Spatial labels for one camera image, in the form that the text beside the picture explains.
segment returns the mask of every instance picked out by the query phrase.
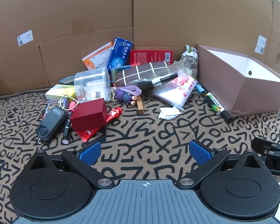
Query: orange and white box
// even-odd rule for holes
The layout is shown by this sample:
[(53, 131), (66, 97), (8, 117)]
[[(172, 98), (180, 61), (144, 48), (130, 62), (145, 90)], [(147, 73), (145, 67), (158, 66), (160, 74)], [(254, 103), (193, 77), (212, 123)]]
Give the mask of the orange and white box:
[(107, 62), (112, 51), (112, 46), (113, 42), (109, 42), (85, 56), (82, 61), (88, 70), (107, 66)]

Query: gray ribbed plate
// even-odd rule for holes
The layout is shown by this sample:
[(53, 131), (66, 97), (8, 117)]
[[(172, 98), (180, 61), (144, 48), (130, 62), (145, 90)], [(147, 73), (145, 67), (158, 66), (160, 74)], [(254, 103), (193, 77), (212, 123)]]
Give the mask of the gray ribbed plate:
[[(20, 217), (14, 224), (36, 224)], [(171, 180), (121, 180), (99, 190), (80, 212), (49, 224), (236, 224), (211, 212), (192, 190), (180, 190)], [(270, 217), (245, 224), (280, 224)]]

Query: clear plastic container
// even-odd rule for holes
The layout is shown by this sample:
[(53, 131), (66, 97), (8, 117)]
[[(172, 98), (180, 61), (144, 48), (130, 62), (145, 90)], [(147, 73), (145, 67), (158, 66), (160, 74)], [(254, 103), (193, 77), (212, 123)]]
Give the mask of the clear plastic container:
[(87, 101), (104, 98), (111, 100), (111, 86), (107, 67), (78, 72), (74, 80), (75, 93), (78, 101)]

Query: open box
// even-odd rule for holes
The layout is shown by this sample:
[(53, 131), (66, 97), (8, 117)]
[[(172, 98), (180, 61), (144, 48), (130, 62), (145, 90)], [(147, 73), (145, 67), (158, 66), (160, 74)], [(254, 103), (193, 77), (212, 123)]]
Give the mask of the open box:
[(198, 45), (198, 81), (231, 116), (280, 109), (280, 75), (248, 55)]

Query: blue medicine box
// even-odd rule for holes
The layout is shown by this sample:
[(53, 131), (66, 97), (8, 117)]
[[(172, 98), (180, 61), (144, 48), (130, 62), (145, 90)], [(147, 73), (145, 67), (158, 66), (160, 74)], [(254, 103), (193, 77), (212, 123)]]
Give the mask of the blue medicine box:
[(108, 71), (111, 68), (124, 66), (129, 57), (133, 42), (116, 37), (107, 63)]

